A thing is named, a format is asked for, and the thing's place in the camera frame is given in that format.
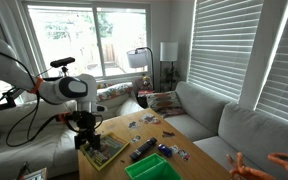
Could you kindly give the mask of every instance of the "green plastic container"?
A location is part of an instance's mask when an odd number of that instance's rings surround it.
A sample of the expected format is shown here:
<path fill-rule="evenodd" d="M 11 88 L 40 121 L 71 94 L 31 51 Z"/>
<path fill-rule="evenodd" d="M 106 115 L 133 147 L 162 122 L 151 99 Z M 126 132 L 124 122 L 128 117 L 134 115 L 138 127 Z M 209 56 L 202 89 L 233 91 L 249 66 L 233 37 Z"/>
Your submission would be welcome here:
<path fill-rule="evenodd" d="M 157 154 L 152 154 L 125 168 L 132 180 L 181 180 L 181 176 Z"/>

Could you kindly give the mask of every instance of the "white lamp shade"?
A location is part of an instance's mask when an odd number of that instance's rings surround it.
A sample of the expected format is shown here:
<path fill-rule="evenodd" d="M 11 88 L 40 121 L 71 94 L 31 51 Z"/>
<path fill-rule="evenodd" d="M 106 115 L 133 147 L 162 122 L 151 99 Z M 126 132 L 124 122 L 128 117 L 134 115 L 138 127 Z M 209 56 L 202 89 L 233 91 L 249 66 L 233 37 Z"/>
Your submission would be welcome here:
<path fill-rule="evenodd" d="M 161 42 L 161 61 L 177 61 L 177 52 L 177 42 Z"/>
<path fill-rule="evenodd" d="M 127 52 L 128 63 L 131 68 L 140 68 L 148 65 L 149 55 L 146 50 Z"/>

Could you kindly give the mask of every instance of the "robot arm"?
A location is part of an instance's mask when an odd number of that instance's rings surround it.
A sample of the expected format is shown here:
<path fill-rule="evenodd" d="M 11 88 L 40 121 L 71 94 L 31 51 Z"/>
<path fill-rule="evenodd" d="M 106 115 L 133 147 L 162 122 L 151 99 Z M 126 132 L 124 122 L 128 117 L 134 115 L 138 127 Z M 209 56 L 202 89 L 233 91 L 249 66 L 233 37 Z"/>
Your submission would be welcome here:
<path fill-rule="evenodd" d="M 44 81 L 23 70 L 19 63 L 13 49 L 0 40 L 0 80 L 29 92 L 38 90 L 42 99 L 50 104 L 76 100 L 79 111 L 106 110 L 105 107 L 96 104 L 97 86 L 93 76 L 82 74 L 77 77 L 63 77 L 56 81 Z"/>

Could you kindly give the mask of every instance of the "coffee table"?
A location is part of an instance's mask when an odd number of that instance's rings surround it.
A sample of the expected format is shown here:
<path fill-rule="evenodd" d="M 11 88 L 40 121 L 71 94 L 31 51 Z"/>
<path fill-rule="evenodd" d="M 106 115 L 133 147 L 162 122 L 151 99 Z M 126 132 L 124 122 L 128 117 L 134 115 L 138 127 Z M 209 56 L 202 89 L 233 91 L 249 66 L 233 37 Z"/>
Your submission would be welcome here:
<path fill-rule="evenodd" d="M 145 124 L 144 122 L 140 122 L 140 118 L 147 113 L 153 114 L 161 122 L 159 124 Z M 129 128 L 129 124 L 133 121 L 136 122 L 138 127 Z M 175 136 L 163 137 L 163 131 L 173 132 Z M 117 157 L 115 157 L 100 171 L 97 171 L 87 161 L 86 157 L 81 151 L 78 151 L 79 176 L 81 180 L 129 179 L 124 171 L 127 166 L 134 163 L 129 155 L 151 137 L 155 137 L 157 139 L 157 143 L 155 147 L 143 154 L 142 158 L 145 158 L 153 153 L 161 155 L 169 162 L 169 164 L 182 177 L 182 179 L 223 180 L 230 178 L 227 170 L 225 170 L 216 161 L 199 149 L 173 126 L 167 123 L 152 109 L 145 109 L 132 114 L 105 120 L 102 125 L 97 128 L 97 132 L 101 134 L 114 132 L 114 134 L 125 140 L 131 140 L 135 136 L 139 135 L 141 139 L 135 143 L 130 143 L 128 147 L 126 147 Z M 164 144 L 168 147 L 176 145 L 179 147 L 179 149 L 186 150 L 191 155 L 191 158 L 189 161 L 184 161 L 178 154 L 173 154 L 172 157 L 167 158 L 158 151 L 157 147 L 159 144 Z"/>

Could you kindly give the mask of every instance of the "couch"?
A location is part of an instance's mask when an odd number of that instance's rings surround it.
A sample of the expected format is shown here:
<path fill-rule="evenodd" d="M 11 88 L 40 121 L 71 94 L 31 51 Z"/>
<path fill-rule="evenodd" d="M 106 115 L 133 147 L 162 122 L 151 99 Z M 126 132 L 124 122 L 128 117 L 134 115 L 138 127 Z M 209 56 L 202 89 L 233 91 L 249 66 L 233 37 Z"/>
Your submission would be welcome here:
<path fill-rule="evenodd" d="M 165 120 L 220 165 L 231 170 L 225 155 L 236 160 L 236 153 L 242 152 L 247 166 L 288 179 L 282 166 L 267 159 L 272 152 L 288 153 L 288 122 L 243 108 L 186 82 L 179 82 L 175 92 L 186 114 Z"/>
<path fill-rule="evenodd" d="M 108 107 L 107 112 L 99 113 L 104 120 L 142 109 L 137 104 L 132 91 L 114 98 L 107 98 L 98 104 Z M 27 144 L 18 147 L 6 145 L 5 139 L 10 128 L 16 121 L 30 112 L 35 105 L 36 101 L 0 111 L 0 179 L 15 179 L 24 161 L 29 162 L 31 171 L 47 167 L 49 178 L 78 170 L 77 152 L 74 145 L 76 133 L 62 123 L 51 122 L 36 139 Z M 75 101 L 61 105 L 50 105 L 41 101 L 30 137 L 49 117 L 60 112 L 71 112 L 75 109 Z M 19 144 L 26 140 L 30 117 L 13 130 L 9 138 L 10 144 Z"/>

